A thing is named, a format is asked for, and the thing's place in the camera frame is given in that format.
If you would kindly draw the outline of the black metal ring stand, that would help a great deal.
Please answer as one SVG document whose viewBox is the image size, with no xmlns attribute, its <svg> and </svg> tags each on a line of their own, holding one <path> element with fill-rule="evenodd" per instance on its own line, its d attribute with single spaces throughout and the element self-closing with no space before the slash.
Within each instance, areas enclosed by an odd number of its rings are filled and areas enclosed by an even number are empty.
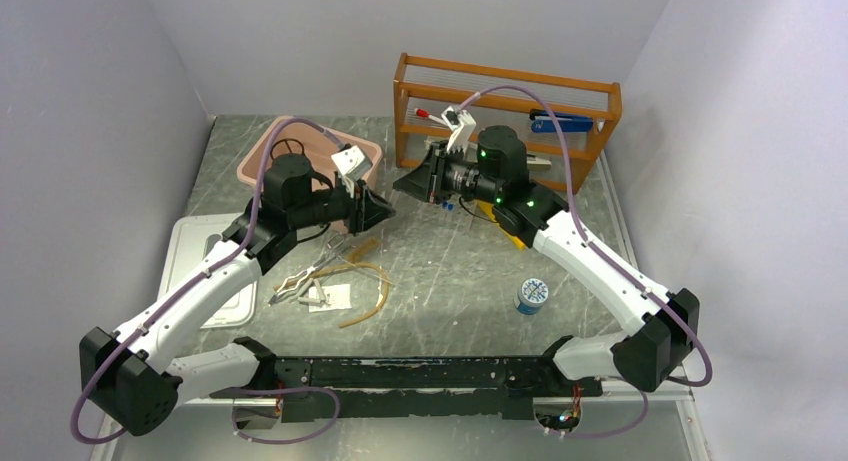
<svg viewBox="0 0 848 461">
<path fill-rule="evenodd" d="M 302 141 L 292 137 L 284 137 L 273 142 L 270 151 L 270 160 L 286 154 L 306 155 L 305 145 Z"/>
</svg>

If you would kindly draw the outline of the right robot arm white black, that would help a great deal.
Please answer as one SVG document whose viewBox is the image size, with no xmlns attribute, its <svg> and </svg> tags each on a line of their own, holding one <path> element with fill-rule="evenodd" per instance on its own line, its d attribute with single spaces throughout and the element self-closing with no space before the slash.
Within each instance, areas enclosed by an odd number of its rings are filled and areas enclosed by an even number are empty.
<svg viewBox="0 0 848 461">
<path fill-rule="evenodd" d="M 653 392 L 696 346 L 700 301 L 688 289 L 672 292 L 651 280 L 576 219 L 569 204 L 532 180 L 527 150 L 506 126 L 484 129 L 474 161 L 433 143 L 423 161 L 393 187 L 440 204 L 457 196 L 491 204 L 495 221 L 587 287 L 619 323 L 619 332 L 572 337 L 555 347 L 539 372 L 542 387 L 562 395 L 577 380 L 616 377 Z"/>
</svg>

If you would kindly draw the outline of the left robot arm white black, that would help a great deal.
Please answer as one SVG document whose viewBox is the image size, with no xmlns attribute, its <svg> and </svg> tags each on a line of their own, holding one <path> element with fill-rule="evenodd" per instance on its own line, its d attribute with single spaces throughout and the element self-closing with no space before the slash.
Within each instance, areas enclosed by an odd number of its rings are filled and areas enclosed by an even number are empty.
<svg viewBox="0 0 848 461">
<path fill-rule="evenodd" d="M 262 156 L 244 213 L 212 251 L 146 310 L 112 331 L 93 328 L 81 339 L 81 392 L 69 421 L 77 441 L 93 443 L 79 426 L 87 403 L 117 421 L 121 433 L 141 436 L 176 408 L 210 394 L 281 394 L 275 355 L 252 338 L 188 357 L 178 350 L 230 298 L 296 248 L 300 230 L 339 222 L 358 234 L 393 215 L 367 184 L 367 155 L 350 146 L 331 161 L 328 176 L 303 154 Z"/>
</svg>

